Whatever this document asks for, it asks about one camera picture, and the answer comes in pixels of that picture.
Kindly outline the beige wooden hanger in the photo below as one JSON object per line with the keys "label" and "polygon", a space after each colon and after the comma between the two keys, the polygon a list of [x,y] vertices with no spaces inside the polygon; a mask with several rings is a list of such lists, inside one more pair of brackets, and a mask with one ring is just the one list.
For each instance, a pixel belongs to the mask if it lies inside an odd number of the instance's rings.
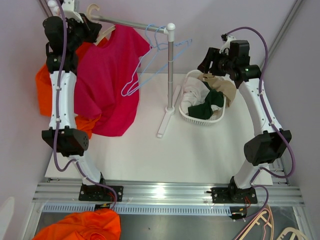
{"label": "beige wooden hanger", "polygon": [[[86,10],[86,17],[92,22],[93,21],[93,18],[92,18],[92,11],[93,10],[96,10],[96,11],[99,11],[100,10],[100,7],[95,4],[95,3],[92,3],[90,4],[88,7],[87,7],[87,10]],[[110,35],[114,30],[116,29],[116,26],[113,24],[111,27],[109,27],[107,30],[103,31],[103,32],[99,32],[98,34],[98,37],[95,41],[95,45],[97,46],[103,39],[105,39],[108,35]]]}

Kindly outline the light blue wire hanger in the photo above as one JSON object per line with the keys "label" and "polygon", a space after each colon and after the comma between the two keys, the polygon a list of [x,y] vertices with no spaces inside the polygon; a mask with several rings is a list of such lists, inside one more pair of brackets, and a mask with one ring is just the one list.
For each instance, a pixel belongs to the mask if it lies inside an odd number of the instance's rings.
{"label": "light blue wire hanger", "polygon": [[147,66],[143,68],[143,70],[140,73],[138,73],[138,70],[141,68],[143,60],[152,52],[152,50],[155,47],[155,45],[153,45],[153,42],[147,33],[148,31],[149,32],[151,31],[151,27],[156,27],[156,25],[153,23],[148,24],[144,30],[144,36],[146,37],[148,42],[148,51],[143,56],[139,57],[139,62],[132,73],[131,80],[124,85],[124,87],[120,92],[122,97],[132,96],[134,93],[139,91],[140,88],[145,84],[144,82],[140,83],[140,76],[144,75],[144,73],[146,72],[147,68],[150,66],[153,60],[151,60],[147,64]]}
{"label": "light blue wire hanger", "polygon": [[[158,35],[160,31],[166,35],[167,43],[160,42],[158,40]],[[193,43],[192,38],[186,40],[175,42],[176,39],[176,25],[174,23],[168,23],[166,26],[158,27],[154,33],[155,47],[157,51],[167,50],[171,55],[169,56],[169,62],[173,63],[177,58],[179,58]]]}

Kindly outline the beige t shirt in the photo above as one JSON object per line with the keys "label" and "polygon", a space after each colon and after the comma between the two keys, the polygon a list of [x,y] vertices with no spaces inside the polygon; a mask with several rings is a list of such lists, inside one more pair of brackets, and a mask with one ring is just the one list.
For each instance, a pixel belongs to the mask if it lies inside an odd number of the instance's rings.
{"label": "beige t shirt", "polygon": [[208,83],[211,89],[214,89],[217,92],[222,92],[226,97],[226,107],[229,108],[231,106],[236,97],[237,91],[235,85],[231,81],[209,73],[204,73],[202,80]]}

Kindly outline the green and white t shirt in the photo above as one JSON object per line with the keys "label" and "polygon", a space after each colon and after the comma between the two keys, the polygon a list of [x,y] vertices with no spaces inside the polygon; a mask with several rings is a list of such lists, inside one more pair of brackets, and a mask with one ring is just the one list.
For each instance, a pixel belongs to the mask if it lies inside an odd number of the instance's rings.
{"label": "green and white t shirt", "polygon": [[195,77],[186,77],[182,88],[181,111],[192,118],[209,120],[225,104],[224,95]]}

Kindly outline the magenta t shirt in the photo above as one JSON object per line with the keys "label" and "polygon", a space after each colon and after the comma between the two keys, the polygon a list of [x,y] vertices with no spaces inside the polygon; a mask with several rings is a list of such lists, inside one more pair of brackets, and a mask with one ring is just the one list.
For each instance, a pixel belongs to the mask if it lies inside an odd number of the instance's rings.
{"label": "magenta t shirt", "polygon": [[138,92],[122,96],[135,69],[150,49],[132,27],[116,25],[109,39],[98,45],[83,43],[77,50],[79,63],[74,90],[77,129],[106,137],[120,137],[133,124],[140,101]]}

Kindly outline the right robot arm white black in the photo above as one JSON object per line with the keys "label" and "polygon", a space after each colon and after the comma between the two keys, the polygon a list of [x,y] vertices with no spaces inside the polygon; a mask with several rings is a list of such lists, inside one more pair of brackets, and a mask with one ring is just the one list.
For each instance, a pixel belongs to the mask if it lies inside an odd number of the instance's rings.
{"label": "right robot arm white black", "polygon": [[210,47],[198,66],[202,73],[214,76],[228,75],[242,95],[254,129],[254,137],[244,147],[245,161],[239,172],[230,179],[227,196],[240,202],[255,193],[253,183],[261,172],[269,171],[269,164],[280,158],[292,139],[273,114],[258,65],[250,64],[250,44],[232,35],[223,39],[221,48]]}

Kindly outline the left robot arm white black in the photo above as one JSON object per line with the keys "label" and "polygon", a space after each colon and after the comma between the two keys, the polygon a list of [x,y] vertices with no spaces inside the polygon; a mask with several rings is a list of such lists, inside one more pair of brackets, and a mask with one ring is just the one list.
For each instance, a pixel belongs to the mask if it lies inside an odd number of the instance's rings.
{"label": "left robot arm white black", "polygon": [[84,15],[80,20],[51,16],[43,27],[48,42],[45,46],[52,107],[50,123],[42,139],[52,148],[55,168],[65,172],[74,165],[82,178],[83,191],[97,201],[107,197],[103,174],[88,154],[89,136],[76,126],[74,102],[79,58],[77,49],[83,43],[94,43],[102,26]]}

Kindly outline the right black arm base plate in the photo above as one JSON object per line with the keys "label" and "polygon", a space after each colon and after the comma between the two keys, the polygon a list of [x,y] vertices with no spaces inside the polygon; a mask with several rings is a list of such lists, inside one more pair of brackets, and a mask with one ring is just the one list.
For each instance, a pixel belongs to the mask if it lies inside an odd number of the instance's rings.
{"label": "right black arm base plate", "polygon": [[253,187],[241,189],[232,187],[212,187],[206,191],[214,204],[257,204],[257,194]]}

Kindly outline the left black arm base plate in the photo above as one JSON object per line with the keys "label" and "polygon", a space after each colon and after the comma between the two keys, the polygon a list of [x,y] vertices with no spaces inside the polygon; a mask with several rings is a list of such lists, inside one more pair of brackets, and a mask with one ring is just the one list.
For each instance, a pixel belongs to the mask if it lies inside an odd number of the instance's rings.
{"label": "left black arm base plate", "polygon": [[80,188],[78,200],[87,202],[121,202],[123,198],[124,187],[120,185],[110,186],[114,192],[108,188],[97,185],[82,185]]}

